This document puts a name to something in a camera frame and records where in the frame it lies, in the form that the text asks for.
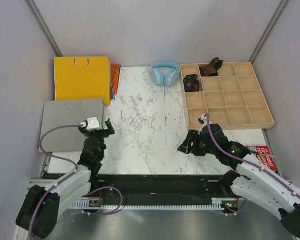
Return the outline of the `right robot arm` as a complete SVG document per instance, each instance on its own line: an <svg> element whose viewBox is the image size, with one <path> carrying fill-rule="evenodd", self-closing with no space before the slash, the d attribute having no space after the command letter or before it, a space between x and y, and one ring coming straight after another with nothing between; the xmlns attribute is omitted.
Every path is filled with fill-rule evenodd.
<svg viewBox="0 0 300 240"><path fill-rule="evenodd" d="M241 143L228 140L218 124L190 130L177 150L197 157L215 156L231 168L219 184L223 196L235 194L264 208L300 239L300 188L266 167Z"/></svg>

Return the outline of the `black orange floral tie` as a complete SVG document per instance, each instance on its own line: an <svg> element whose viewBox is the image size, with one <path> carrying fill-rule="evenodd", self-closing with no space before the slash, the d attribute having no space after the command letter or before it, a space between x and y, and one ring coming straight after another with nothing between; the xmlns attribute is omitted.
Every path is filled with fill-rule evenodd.
<svg viewBox="0 0 300 240"><path fill-rule="evenodd" d="M186 75L183 79L184 90L186 93L199 92L200 91L200 81L197 74Z"/></svg>

